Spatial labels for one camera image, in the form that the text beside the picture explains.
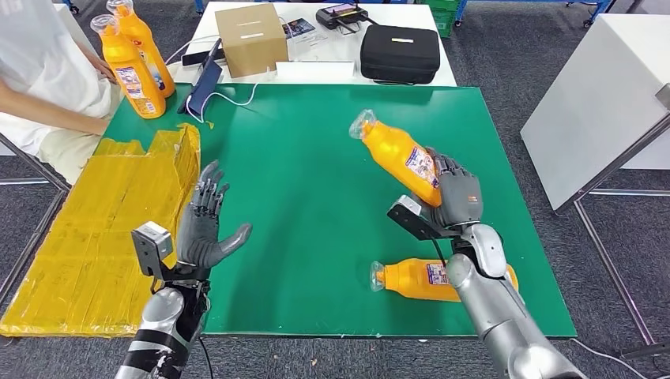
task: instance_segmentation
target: green table mat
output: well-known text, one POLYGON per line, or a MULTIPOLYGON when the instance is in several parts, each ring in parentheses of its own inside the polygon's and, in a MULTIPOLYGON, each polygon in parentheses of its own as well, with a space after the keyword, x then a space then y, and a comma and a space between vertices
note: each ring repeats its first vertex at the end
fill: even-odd
MULTIPOLYGON (((249 84, 219 85, 238 101, 249 84)), ((372 292, 372 261, 436 258, 386 217, 407 193, 348 127, 364 108, 479 176, 483 222, 504 238, 521 296, 548 336, 576 332, 484 100, 476 88, 261 84, 247 107, 210 100, 205 120, 176 114, 190 86, 178 85, 166 115, 136 116, 124 101, 105 137, 148 147, 156 129, 197 124, 202 164, 218 159, 231 183, 220 236, 243 222, 249 242, 212 271, 207 333, 309 336, 471 336, 460 303, 372 292)), ((448 242, 441 242, 448 254, 448 242)))

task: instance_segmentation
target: orange detergent bottle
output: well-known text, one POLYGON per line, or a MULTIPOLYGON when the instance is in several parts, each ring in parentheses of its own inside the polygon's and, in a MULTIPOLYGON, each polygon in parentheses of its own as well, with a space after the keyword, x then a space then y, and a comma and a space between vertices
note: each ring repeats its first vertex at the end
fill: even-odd
POLYGON ((163 96, 169 97, 175 93, 175 82, 153 42, 151 29, 135 13, 133 0, 107 0, 107 9, 119 20, 121 34, 128 37, 140 51, 163 96))
POLYGON ((137 48, 119 32, 119 25, 110 14, 91 20, 91 29, 98 32, 103 43, 103 56, 111 67, 126 98, 142 118, 157 118, 165 113, 165 98, 142 61, 137 48))
POLYGON ((442 203, 435 163, 407 132, 382 124, 366 109, 349 127, 349 135, 363 141, 375 162, 423 201, 434 207, 442 203))
MULTIPOLYGON (((517 274, 507 265, 505 277, 519 291, 517 274)), ((395 265, 375 261, 370 267, 370 285, 373 291, 387 289, 406 298, 460 302, 456 289, 449 283, 442 262, 437 259, 409 258, 395 265)))

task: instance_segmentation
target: gray carpet floor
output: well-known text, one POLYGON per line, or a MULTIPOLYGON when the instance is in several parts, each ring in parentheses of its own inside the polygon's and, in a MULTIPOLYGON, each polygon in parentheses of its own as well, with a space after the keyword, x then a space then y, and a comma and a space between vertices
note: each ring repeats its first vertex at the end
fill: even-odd
MULTIPOLYGON (((613 9, 626 9, 619 0, 613 9)), ((78 20, 104 12, 100 0, 79 1, 78 20)), ((186 42, 198 18, 188 0, 145 1, 137 11, 151 26, 165 55, 186 42)), ((560 71, 585 31, 588 7, 561 3, 473 2, 463 26, 444 45, 458 84, 480 87, 529 207, 540 240, 577 328, 579 339, 613 354, 640 344, 597 252, 570 209, 556 216, 519 136, 519 130, 560 71)), ((33 176, 16 158, 0 158, 0 177, 33 176)), ((621 172, 610 180, 619 188, 670 188, 663 172, 621 172)), ((27 242, 47 208, 49 186, 0 187, 0 280, 27 242)), ((658 340, 670 340, 670 199, 588 197, 585 207, 658 340)), ((205 337, 217 378, 469 378, 494 377, 487 352, 475 340, 320 340, 205 337)), ((2 378, 113 377, 128 339, 22 339, 0 347, 2 378)), ((593 378, 636 377, 570 341, 555 345, 593 378)), ((658 377, 649 358, 631 363, 658 377)), ((670 359, 656 364, 670 370, 670 359)), ((207 377, 199 346, 183 377, 207 377)))

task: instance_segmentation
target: black carrying case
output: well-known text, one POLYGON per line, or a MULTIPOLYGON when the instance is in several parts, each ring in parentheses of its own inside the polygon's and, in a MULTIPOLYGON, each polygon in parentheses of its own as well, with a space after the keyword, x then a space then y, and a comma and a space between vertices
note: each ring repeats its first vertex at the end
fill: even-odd
POLYGON ((360 72, 377 82, 428 84, 439 65, 434 30, 373 24, 360 46, 360 72))

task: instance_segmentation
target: bottle label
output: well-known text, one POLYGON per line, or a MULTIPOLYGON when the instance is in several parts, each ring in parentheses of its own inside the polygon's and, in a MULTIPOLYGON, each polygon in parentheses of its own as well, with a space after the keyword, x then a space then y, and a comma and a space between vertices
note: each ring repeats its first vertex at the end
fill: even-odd
POLYGON ((428 281, 431 282, 431 284, 449 284, 449 279, 447 279, 444 266, 442 266, 441 263, 429 263, 426 265, 426 269, 428 270, 428 281))
POLYGON ((435 177, 435 163, 425 150, 415 146, 412 149, 412 154, 405 161, 405 166, 412 170, 416 176, 429 182, 433 188, 438 188, 439 181, 435 177))
POLYGON ((115 69, 117 77, 128 91, 128 100, 132 101, 141 113, 156 113, 156 107, 151 100, 147 99, 142 91, 140 77, 133 67, 119 67, 115 69))
POLYGON ((158 72, 158 66, 153 61, 153 59, 151 59, 151 55, 146 54, 146 52, 143 50, 142 43, 140 41, 133 41, 133 43, 135 43, 137 49, 140 51, 140 57, 142 57, 142 60, 145 61, 145 64, 147 65, 147 68, 149 69, 149 72, 151 73, 153 80, 158 85, 158 89, 163 91, 165 89, 165 83, 163 82, 163 78, 160 77, 160 73, 158 72))

